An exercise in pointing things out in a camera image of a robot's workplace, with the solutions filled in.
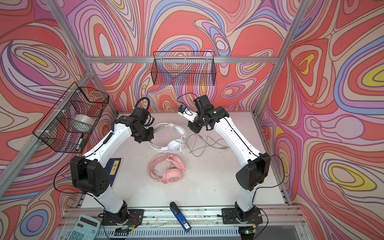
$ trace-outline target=wire basket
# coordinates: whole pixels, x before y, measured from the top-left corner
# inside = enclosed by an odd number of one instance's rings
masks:
[[[153,85],[215,85],[213,51],[155,51],[153,56]]]
[[[48,114],[33,130],[55,152],[82,153],[109,102],[107,93],[94,88],[77,86],[73,92],[44,130],[36,129]]]

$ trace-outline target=patterned backdrop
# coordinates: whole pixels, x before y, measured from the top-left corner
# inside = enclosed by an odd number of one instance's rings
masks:
[[[316,239],[384,239],[384,2],[316,0],[258,112]]]
[[[63,12],[86,54],[153,56],[153,51],[212,50],[216,56],[276,56],[296,12],[295,1],[65,2]],[[94,64],[118,111],[142,96],[153,111],[176,111],[193,91],[214,106],[253,110],[271,65],[218,64],[209,87],[153,86],[151,64]],[[190,107],[192,96],[183,99]]]
[[[31,132],[64,91],[84,74],[44,1],[0,1],[0,174],[31,137]],[[111,125],[109,109],[87,149]],[[0,198],[0,239],[48,239],[77,194],[53,190],[55,173],[73,154],[42,145]],[[69,168],[57,178],[72,187]]]

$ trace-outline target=table surface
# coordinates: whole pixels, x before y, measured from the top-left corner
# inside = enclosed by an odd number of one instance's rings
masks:
[[[178,123],[186,131],[186,136],[193,132],[187,127],[187,120],[177,113],[152,113],[155,121],[152,126],[162,123]],[[230,113],[230,117],[244,137],[260,152],[265,152],[262,140],[250,112]],[[203,128],[200,135],[210,136],[214,140],[221,136],[213,131]],[[170,128],[166,127],[155,133],[153,143],[157,146],[166,146],[172,137]],[[189,138],[188,144],[192,147],[195,136]],[[219,143],[227,145],[222,139]],[[195,149],[204,146],[204,141],[197,138]],[[194,153],[199,155],[203,149]],[[207,147],[200,157],[189,153],[185,146],[182,153],[174,152],[185,164],[186,171],[179,182],[162,184],[153,181],[147,174],[149,161],[160,154],[152,149],[147,142],[137,143],[133,137],[128,138],[112,155],[112,158],[122,158],[113,190],[127,202],[128,207],[166,207],[174,201],[178,206],[217,206],[234,205],[238,198],[240,185],[236,180],[236,173],[241,166],[234,152],[229,149],[214,149]],[[162,175],[165,162],[157,165],[157,172]],[[277,184],[270,167],[268,176],[262,186]],[[255,205],[284,204],[279,187],[263,188],[257,191]],[[101,207],[93,198],[86,195],[82,208]]]

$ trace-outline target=mounting plate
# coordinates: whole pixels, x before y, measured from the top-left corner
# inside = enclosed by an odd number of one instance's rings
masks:
[[[239,224],[239,222],[236,220],[237,212],[235,208],[221,209],[221,215],[225,216],[223,217],[224,224]],[[253,220],[255,221],[256,226],[263,223],[263,218],[261,216],[260,209],[258,209],[257,207],[254,207],[248,217],[242,219],[241,221],[248,221],[248,223],[253,223]]]
[[[143,221],[143,214],[144,214],[144,209],[128,209],[129,211],[129,214],[130,215],[133,215],[135,217],[138,218],[139,220],[139,225],[141,225],[142,221]],[[125,225],[132,225],[134,224],[135,222],[137,222],[136,218],[135,217],[129,217],[128,218],[128,221]],[[101,223],[102,225],[104,226],[116,226],[117,224],[114,223],[113,221],[111,221],[110,218],[108,218],[108,216],[104,217],[103,218],[103,221]]]

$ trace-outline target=label sticker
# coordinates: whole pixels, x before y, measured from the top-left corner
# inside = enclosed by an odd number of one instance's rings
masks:
[[[119,165],[119,160],[115,160],[115,162],[113,163],[110,175],[115,175],[118,165]]]

